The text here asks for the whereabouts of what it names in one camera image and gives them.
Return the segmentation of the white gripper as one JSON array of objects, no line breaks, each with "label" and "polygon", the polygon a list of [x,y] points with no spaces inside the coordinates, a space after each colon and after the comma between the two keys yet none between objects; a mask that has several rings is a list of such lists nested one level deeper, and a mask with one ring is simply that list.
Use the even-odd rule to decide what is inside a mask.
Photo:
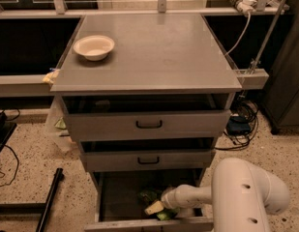
[{"label": "white gripper", "polygon": [[161,201],[156,200],[149,205],[145,210],[145,214],[150,216],[161,212],[164,207],[167,209],[183,208],[184,202],[182,201],[183,192],[181,187],[167,188],[161,196]]}]

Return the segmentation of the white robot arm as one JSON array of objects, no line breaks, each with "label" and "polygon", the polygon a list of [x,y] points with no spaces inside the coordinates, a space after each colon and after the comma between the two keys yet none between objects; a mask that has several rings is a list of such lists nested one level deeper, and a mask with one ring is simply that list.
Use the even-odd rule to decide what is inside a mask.
[{"label": "white robot arm", "polygon": [[246,160],[227,158],[217,164],[209,186],[167,188],[145,213],[210,204],[214,232],[271,232],[267,217],[284,212],[289,202],[289,189],[278,176]]}]

